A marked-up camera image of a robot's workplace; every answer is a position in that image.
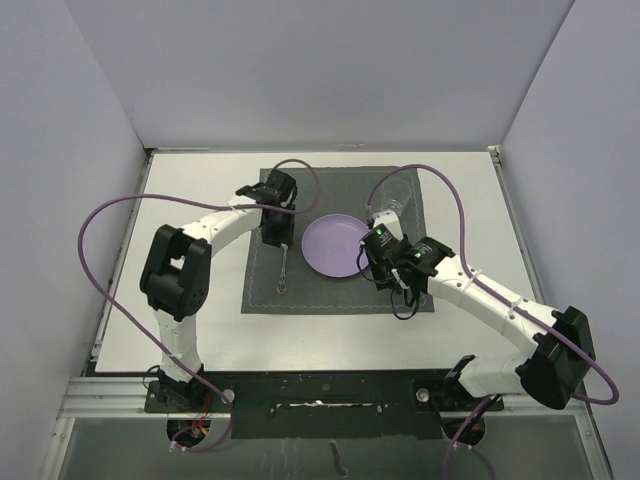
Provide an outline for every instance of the gray placemat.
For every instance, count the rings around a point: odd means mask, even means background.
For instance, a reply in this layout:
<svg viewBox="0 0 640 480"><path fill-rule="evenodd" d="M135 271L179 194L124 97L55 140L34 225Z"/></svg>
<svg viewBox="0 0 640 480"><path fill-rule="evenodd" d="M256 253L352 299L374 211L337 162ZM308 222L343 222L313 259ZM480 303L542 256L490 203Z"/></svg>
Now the gray placemat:
<svg viewBox="0 0 640 480"><path fill-rule="evenodd" d="M284 295L276 292L282 267L282 249L264 245L260 230L253 230L241 312L290 315L391 313L390 290L378 292L373 284L360 275L330 278L316 272L305 261L300 243L307 227L325 215L343 213L364 221L369 192L380 177L394 168L318 168L316 171L322 182L322 197L312 212L296 217L294 244L289 249L287 260L287 291ZM315 195L313 175L302 168L283 170L294 177L298 184L297 208L309 205ZM260 181L266 180L269 171L260 170ZM400 172L397 176L410 184L413 190L400 222L409 240L416 242L426 235L420 180L416 171ZM377 204L380 201L374 198L374 211ZM402 303L401 296L397 297L396 303ZM407 312L409 309L402 306L398 311ZM421 297L420 311L434 311L430 295Z"/></svg>

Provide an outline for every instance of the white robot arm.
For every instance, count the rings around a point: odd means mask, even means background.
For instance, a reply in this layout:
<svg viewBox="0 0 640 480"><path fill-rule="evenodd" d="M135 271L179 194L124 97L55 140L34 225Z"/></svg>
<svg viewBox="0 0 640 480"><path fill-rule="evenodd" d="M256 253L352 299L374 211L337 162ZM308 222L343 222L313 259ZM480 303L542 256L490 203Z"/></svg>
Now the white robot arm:
<svg viewBox="0 0 640 480"><path fill-rule="evenodd" d="M211 259L240 235L258 227L263 243L290 246L295 216L260 206L293 211L296 195L295 180L275 169L266 182L238 190L228 210L209 213L180 228L164 225L156 231L140 289L154 310L161 342L191 371L204 370L197 350L196 313L209 291ZM192 376L164 353L158 377L177 403L193 407L201 401Z"/></svg>
<svg viewBox="0 0 640 480"><path fill-rule="evenodd" d="M255 204L254 199L244 196L234 196L230 206ZM258 228L262 221L260 209L231 210L212 212L200 220L184 225L180 228L182 234L193 239L203 240L211 248L211 258L242 234ZM175 268L184 266L184 259L171 262ZM172 352L173 356L184 363L194 372L202 367L198 355L196 336L196 314L176 319L171 313L157 309L154 315L160 327L160 341ZM161 370L166 376L179 382L189 382L189 375L182 368L171 361L166 354L162 354Z"/></svg>
<svg viewBox="0 0 640 480"><path fill-rule="evenodd" d="M362 239L374 281L384 288L429 293L478 318L513 343L518 352L494 357L465 357L452 372L473 397L489 394L528 393L550 408L562 409L586 375L589 366L554 337L518 313L524 309L553 327L595 359L587 317L569 307L560 313L500 285L480 270L464 272L461 259L429 237L416 244L403 236L397 215L391 211L373 217L371 231ZM509 306L480 288L479 280L511 302Z"/></svg>

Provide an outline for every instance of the white enclosure wall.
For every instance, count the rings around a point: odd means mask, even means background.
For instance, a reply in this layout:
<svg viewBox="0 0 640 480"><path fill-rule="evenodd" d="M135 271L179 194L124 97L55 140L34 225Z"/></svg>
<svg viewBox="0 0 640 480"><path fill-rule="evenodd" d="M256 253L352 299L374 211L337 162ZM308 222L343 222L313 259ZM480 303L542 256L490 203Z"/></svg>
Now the white enclosure wall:
<svg viewBox="0 0 640 480"><path fill-rule="evenodd" d="M572 0L67 0L147 147L483 150Z"/></svg>
<svg viewBox="0 0 640 480"><path fill-rule="evenodd" d="M621 402L594 406L616 478L640 451L640 3L578 0L505 142L548 301L587 312ZM589 393L608 388L590 373Z"/></svg>
<svg viewBox="0 0 640 480"><path fill-rule="evenodd" d="M0 477L37 478L101 301L75 240L99 202L134 189L142 147L62 0L0 2ZM127 209L89 236L106 283Z"/></svg>

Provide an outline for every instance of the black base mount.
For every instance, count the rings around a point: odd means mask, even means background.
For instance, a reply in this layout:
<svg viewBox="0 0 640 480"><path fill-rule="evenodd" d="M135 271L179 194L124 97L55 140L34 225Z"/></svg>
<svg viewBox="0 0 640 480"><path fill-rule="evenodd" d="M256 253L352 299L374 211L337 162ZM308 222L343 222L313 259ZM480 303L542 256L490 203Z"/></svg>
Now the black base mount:
<svg viewBox="0 0 640 480"><path fill-rule="evenodd" d="M382 435L439 439L443 429L447 436L453 434L442 422L440 412L469 412L479 402L464 390L457 390L451 381L445 381L449 373L449 370L226 372L204 376L221 391L234 393L234 439ZM195 416L207 394L210 392L203 390L199 401L176 403L176 396L154 381L149 386L145 412L191 412ZM502 402L493 407L503 408ZM229 408L219 398L212 398L209 411L227 413ZM466 439L468 443L477 443L482 438L477 433L482 427L479 424L474 438Z"/></svg>

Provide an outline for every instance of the white table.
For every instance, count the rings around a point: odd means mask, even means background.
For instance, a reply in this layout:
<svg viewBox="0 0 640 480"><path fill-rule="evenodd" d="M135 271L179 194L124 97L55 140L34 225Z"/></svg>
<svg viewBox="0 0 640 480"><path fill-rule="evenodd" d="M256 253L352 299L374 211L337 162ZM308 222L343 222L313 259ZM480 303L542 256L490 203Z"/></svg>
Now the white table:
<svg viewBox="0 0 640 480"><path fill-rule="evenodd" d="M488 153L156 153L144 191L225 203L236 189L255 183L260 168L285 158L301 158L316 167L426 163L438 168L457 187L465 206L469 263L533 296ZM458 213L451 194L435 176L426 171L419 175L429 235L458 251ZM156 335L155 318L138 287L151 240L160 225L180 226L204 213L157 200L140 205L116 297ZM438 299L435 313L419 313L407 322L388 314L241 314L248 249L247 234L211 265L209 297L198 313L198 349L209 371L449 368L466 354L515 351L497 332ZM112 309L96 370L142 372L160 359L159 350Z"/></svg>

